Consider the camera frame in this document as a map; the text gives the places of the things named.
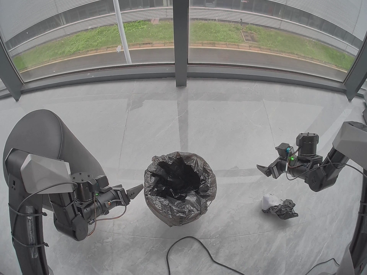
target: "curb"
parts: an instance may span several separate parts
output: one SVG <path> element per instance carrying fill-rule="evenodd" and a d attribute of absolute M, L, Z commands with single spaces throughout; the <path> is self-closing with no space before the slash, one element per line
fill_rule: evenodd
<path fill-rule="evenodd" d="M 129 45 L 129 50 L 139 50 L 139 49 L 148 49 L 148 48 L 173 48 L 173 47 L 174 47 L 173 42 L 148 42 L 148 43 L 130 44 Z M 299 54 L 296 54 L 296 53 L 285 53 L 285 52 L 282 52 L 282 51 L 279 51 L 279 50 L 273 50 L 273 49 L 266 48 L 266 47 L 260 47 L 260 46 L 257 45 L 257 43 L 253 43 L 253 42 L 251 42 L 249 44 L 234 44 L 234 43 L 226 43 L 226 42 L 214 43 L 214 42 L 203 41 L 203 42 L 192 43 L 192 44 L 190 44 L 190 47 L 193 47 L 193 48 L 199 48 L 199 47 L 202 47 L 202 48 L 215 48 L 215 49 L 217 49 L 217 48 L 218 49 L 240 49 L 242 51 L 268 53 L 268 54 L 273 54 L 273 55 L 280 55 L 280 56 L 290 57 L 290 58 L 294 58 L 294 59 L 305 60 L 305 61 L 320 64 L 320 65 L 328 66 L 330 68 L 337 69 L 339 71 L 347 72 L 346 70 L 343 70 L 340 67 L 337 67 L 337 66 L 335 66 L 331 63 L 324 62 L 324 61 L 321 61 L 321 60 L 318 60 L 318 59 L 314 59 L 313 57 L 299 55 Z M 55 58 L 54 60 L 46 61 L 46 62 L 42 63 L 41 65 L 29 67 L 25 70 L 19 71 L 19 73 L 27 72 L 27 71 L 30 71 L 32 69 L 36 69 L 36 68 L 39 68 L 39 67 L 43 67 L 43 66 L 53 64 L 53 63 L 57 63 L 57 62 L 61 62 L 61 61 L 70 60 L 70 59 L 73 59 L 73 58 L 85 57 L 85 56 L 102 54 L 102 53 L 113 53 L 113 52 L 116 52 L 116 49 L 117 49 L 117 46 L 112 46 L 112 47 L 105 47 L 105 48 L 93 49 L 93 50 L 88 50 L 88 51 L 78 51 L 78 52 L 74 53 L 71 56 Z"/>

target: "marble floor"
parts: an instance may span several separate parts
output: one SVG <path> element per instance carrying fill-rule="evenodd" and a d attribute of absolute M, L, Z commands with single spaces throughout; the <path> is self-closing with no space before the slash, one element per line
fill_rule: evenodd
<path fill-rule="evenodd" d="M 199 238 L 214 259 L 246 275 L 302 275 L 314 264 L 341 261 L 352 237 L 361 176 L 346 167 L 336 184 L 313 192 L 303 180 L 261 175 L 256 164 L 276 158 L 281 142 L 296 145 L 301 132 L 320 136 L 326 155 L 344 121 L 363 122 L 365 103 L 344 94 L 295 85 L 237 80 L 172 79 L 74 85 L 0 100 L 0 149 L 16 122 L 36 109 L 55 112 L 98 159 L 110 184 L 124 188 L 144 180 L 154 155 L 188 151 L 202 156 L 217 176 L 216 199 L 195 222 L 169 228 L 139 194 L 118 220 L 97 224 L 76 242 L 44 218 L 48 265 L 55 275 L 168 274 L 166 253 L 177 239 Z M 11 244 L 8 189 L 0 180 L 0 272 L 18 275 Z M 264 194 L 292 199 L 298 218 L 261 212 Z M 110 215 L 118 216 L 122 209 Z M 171 250 L 172 275 L 234 274 L 211 262 L 194 240 Z M 310 274 L 335 272 L 333 262 Z"/>

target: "trash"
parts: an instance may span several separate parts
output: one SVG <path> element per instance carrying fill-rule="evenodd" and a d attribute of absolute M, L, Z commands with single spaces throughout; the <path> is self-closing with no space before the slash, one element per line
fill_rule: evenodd
<path fill-rule="evenodd" d="M 295 205 L 291 199 L 283 201 L 273 194 L 264 195 L 261 202 L 261 208 L 264 213 L 277 215 L 282 220 L 298 217 L 298 214 L 293 210 Z"/>
<path fill-rule="evenodd" d="M 193 153 L 154 156 L 144 173 L 146 204 L 170 227 L 204 215 L 216 193 L 217 181 L 209 164 Z"/>

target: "robotic arm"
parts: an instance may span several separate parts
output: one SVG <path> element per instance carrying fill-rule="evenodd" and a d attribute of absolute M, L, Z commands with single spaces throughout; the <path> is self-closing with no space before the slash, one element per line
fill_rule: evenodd
<path fill-rule="evenodd" d="M 323 161 L 316 154 L 319 136 L 315 133 L 301 133 L 296 139 L 298 156 L 292 146 L 281 143 L 276 150 L 279 157 L 268 167 L 257 165 L 266 176 L 277 179 L 287 172 L 295 178 L 302 178 L 311 190 L 320 191 L 332 186 L 349 159 L 363 167 L 367 175 L 367 125 L 347 121 L 340 128 L 333 141 L 333 147 Z M 337 275 L 361 274 L 367 263 L 367 178 L 363 176 L 360 208 L 351 243 L 347 246 Z"/>
<path fill-rule="evenodd" d="M 5 144 L 4 176 L 9 187 L 13 246 L 23 275 L 53 274 L 47 265 L 42 208 L 53 211 L 56 229 L 81 241 L 88 224 L 143 189 L 111 187 L 98 161 L 48 110 L 33 111 L 13 128 Z"/>

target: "white pole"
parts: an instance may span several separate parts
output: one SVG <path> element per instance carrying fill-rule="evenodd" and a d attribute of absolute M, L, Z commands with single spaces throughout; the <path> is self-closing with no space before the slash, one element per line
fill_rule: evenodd
<path fill-rule="evenodd" d="M 115 8 L 115 13 L 116 13 L 116 18 L 117 18 L 117 25 L 119 26 L 119 32 L 120 32 L 122 47 L 124 48 L 124 54 L 125 54 L 126 62 L 127 62 L 127 64 L 131 64 L 131 57 L 130 57 L 129 47 L 127 46 L 124 25 L 122 23 L 122 18 L 121 18 L 119 0 L 113 0 L 113 6 Z"/>

